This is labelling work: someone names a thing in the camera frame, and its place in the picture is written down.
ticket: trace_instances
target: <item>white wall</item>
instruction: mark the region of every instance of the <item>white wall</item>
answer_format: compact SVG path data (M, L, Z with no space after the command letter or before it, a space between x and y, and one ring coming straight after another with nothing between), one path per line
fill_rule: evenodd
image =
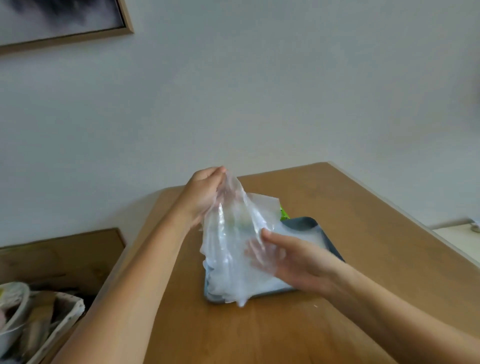
M479 211L480 1L127 3L133 36L0 58L1 244L131 241L212 164L332 160L425 224Z

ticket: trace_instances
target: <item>plastic bag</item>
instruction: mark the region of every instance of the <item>plastic bag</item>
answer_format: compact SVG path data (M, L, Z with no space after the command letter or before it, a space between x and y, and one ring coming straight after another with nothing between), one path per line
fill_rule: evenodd
M262 228L273 230L280 217L278 199L245 193L239 180L227 172L203 221L200 252L212 268L208 276L211 294L241 307L272 279L277 247L262 242L260 232ZM245 255L248 246L263 269L251 266Z

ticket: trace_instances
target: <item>person's right arm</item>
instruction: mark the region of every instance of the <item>person's right arm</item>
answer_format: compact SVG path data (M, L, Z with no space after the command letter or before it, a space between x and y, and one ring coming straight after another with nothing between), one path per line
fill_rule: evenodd
M480 363L480 340L408 304L325 249L262 231L284 248L276 276L321 294L399 363Z

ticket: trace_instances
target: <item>skin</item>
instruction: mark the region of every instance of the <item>skin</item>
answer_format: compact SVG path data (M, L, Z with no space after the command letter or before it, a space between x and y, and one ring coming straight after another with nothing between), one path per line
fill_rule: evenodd
M53 364L141 364L155 315L187 232L211 206L224 167L196 172L104 298L94 305ZM393 295L311 243L262 231L285 250L276 276L314 292L358 325L399 363L480 363L480 340Z

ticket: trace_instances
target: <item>artwork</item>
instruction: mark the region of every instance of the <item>artwork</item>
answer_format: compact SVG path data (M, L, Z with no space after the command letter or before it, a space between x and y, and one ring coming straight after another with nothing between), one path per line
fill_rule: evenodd
M0 50L126 33L123 0L0 0Z

